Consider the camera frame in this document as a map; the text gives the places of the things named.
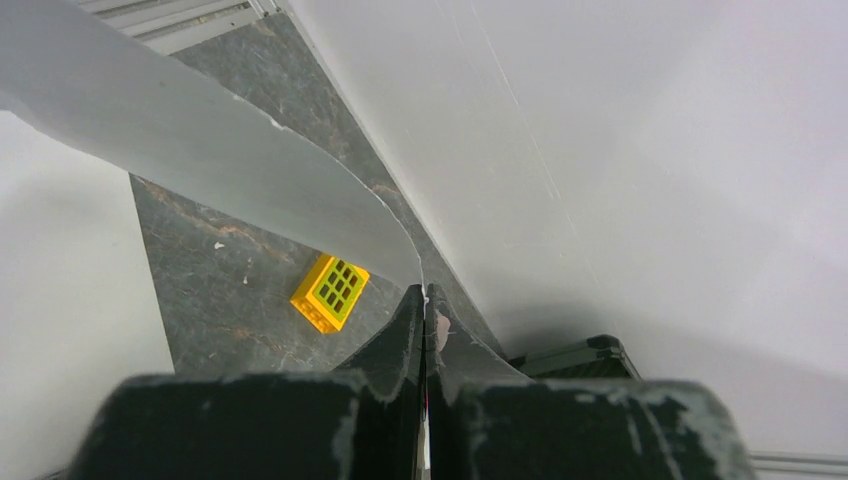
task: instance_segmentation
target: white panel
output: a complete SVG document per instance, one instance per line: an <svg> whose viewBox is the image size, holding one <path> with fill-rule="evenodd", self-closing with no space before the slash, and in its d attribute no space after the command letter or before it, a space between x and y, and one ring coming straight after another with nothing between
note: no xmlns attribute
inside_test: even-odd
<svg viewBox="0 0 848 480"><path fill-rule="evenodd" d="M106 395L172 373L127 173L0 112L0 477L67 466Z"/></svg>
<svg viewBox="0 0 848 480"><path fill-rule="evenodd" d="M848 451L848 3L292 5L507 352L618 335Z"/></svg>

